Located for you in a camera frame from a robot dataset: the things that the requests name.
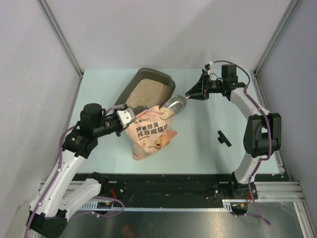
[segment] light blue table surface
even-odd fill
[[[174,95],[185,95],[199,79],[201,69],[159,69],[176,83]],[[80,112],[88,103],[99,103],[103,108],[113,106],[138,69],[86,70],[73,110],[70,125],[79,120]],[[214,72],[221,77],[221,70]],[[246,75],[237,70],[240,82],[247,83]],[[253,84],[250,92],[256,98]],[[79,173],[125,174],[230,174],[235,171],[245,154],[243,136],[247,125],[242,113],[221,94],[210,94],[207,101],[187,100],[185,110],[175,117],[172,128],[178,134],[161,151],[143,160],[133,159],[131,139],[122,133],[98,139]],[[232,146],[218,142],[221,130]],[[262,163],[260,174],[276,174],[275,157]]]

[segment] pink bag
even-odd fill
[[[169,129],[173,118],[160,119],[162,113],[154,106],[137,115],[134,123],[126,128],[126,133],[133,140],[135,160],[143,159],[169,144],[177,132]]]

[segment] metal scoop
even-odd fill
[[[173,96],[171,97],[161,108],[160,111],[163,112],[163,108],[169,108],[173,113],[168,117],[161,117],[162,120],[170,119],[177,114],[179,114],[184,108],[186,107],[186,99],[189,97],[182,97],[182,96]]]

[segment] gray litter tray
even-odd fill
[[[175,85],[175,82],[172,80],[172,78],[169,75],[167,75],[166,73],[160,72],[158,70],[151,69],[151,68],[140,69],[135,74],[135,76],[133,77],[131,82],[128,84],[128,86],[123,90],[123,92],[121,93],[120,97],[118,98],[118,100],[116,101],[115,104],[116,105],[125,104],[129,98],[130,94],[134,90],[134,88],[139,84],[139,82],[141,82],[141,80],[146,79],[146,78],[167,85],[167,89],[165,91],[165,94],[163,95],[162,100],[159,104],[160,107],[163,106],[164,103],[166,103],[166,101],[168,99],[170,99],[170,97],[173,95],[173,92],[175,90],[176,85]],[[132,108],[132,109],[133,109],[134,113],[137,115],[148,108],[137,107],[137,108]]]

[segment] white wall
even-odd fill
[[[0,8],[0,237],[53,167],[79,78],[35,0]]]
[[[253,69],[290,0],[48,0],[83,69]]]
[[[269,108],[282,116],[282,151],[317,224],[317,1],[302,1],[260,72]]]

